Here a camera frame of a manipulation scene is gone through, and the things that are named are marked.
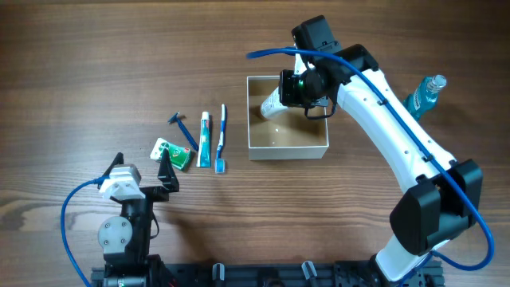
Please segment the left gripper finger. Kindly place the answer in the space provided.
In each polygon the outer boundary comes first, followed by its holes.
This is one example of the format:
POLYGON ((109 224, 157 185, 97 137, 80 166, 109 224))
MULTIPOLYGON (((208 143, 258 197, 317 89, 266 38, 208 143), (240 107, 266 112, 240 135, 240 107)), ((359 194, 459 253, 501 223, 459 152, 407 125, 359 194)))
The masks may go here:
POLYGON ((159 163, 158 179, 168 192, 179 192, 179 181, 171 164, 170 153, 163 149, 159 163))
POLYGON ((112 161, 112 163, 109 165, 107 170, 103 173, 103 177, 109 176, 112 169, 114 168, 114 166, 122 165, 122 164, 124 164, 124 154, 122 152, 118 152, 116 154, 114 160, 112 161))

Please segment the green white soap packet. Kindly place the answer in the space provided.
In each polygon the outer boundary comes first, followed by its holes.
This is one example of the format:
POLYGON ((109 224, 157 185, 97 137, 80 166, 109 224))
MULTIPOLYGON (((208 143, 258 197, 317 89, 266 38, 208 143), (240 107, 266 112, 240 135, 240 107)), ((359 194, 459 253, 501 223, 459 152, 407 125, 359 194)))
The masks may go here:
POLYGON ((176 169, 180 171, 186 171, 188 169, 193 155, 193 151, 191 149, 188 147, 180 147, 166 141, 163 138, 158 138, 150 153, 150 158, 159 162, 163 157, 164 150, 169 152, 171 163, 176 169))

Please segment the white green-leaf lotion tube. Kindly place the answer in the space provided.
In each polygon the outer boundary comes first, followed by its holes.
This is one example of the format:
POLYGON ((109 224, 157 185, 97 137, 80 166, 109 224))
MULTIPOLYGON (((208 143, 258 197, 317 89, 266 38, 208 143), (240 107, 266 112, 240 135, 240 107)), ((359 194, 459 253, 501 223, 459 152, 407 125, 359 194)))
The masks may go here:
POLYGON ((261 115, 267 120, 271 120, 288 110, 288 107, 281 103, 279 88, 275 88, 263 101, 260 110, 261 115))

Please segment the teal mouthwash bottle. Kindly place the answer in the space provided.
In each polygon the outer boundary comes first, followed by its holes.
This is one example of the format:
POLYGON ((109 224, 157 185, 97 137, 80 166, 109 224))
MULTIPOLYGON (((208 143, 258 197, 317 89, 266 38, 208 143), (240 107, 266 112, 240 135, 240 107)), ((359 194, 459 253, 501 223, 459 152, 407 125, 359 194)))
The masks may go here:
POLYGON ((408 113, 416 121, 419 121, 426 112, 436 106, 439 93, 446 85, 446 78, 440 74, 424 77, 420 85, 408 95, 402 104, 408 113))

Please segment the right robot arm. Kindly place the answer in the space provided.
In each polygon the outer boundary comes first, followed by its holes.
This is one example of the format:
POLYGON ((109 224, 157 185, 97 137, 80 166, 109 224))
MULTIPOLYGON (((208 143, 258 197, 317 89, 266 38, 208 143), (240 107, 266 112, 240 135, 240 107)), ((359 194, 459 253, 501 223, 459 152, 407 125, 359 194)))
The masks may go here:
POLYGON ((367 133, 390 165, 403 196, 390 213, 393 235, 364 266, 362 279, 372 286, 403 286, 432 258, 475 271, 494 255, 491 230, 478 211, 483 173, 471 159, 458 162, 432 140, 391 91, 375 59, 361 45, 337 53, 285 47, 296 58, 280 76, 280 98, 329 97, 367 133), (464 265, 439 252, 465 230, 479 225, 487 240, 485 258, 464 265))

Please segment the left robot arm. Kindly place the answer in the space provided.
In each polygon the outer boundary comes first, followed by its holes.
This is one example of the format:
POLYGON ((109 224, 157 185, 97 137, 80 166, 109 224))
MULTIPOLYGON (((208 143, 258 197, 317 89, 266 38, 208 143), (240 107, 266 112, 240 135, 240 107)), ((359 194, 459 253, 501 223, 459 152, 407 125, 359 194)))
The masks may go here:
POLYGON ((98 230, 98 242, 103 250, 104 267, 94 268, 92 286, 138 287, 176 286, 175 275, 157 254, 150 255, 150 243, 155 236, 151 225, 157 224, 153 211, 156 202, 167 202, 169 194, 179 191, 179 181, 165 149, 159 161, 159 186, 141 187, 137 167, 124 162, 118 153, 98 184, 105 199, 121 205, 118 216, 106 219, 98 230))

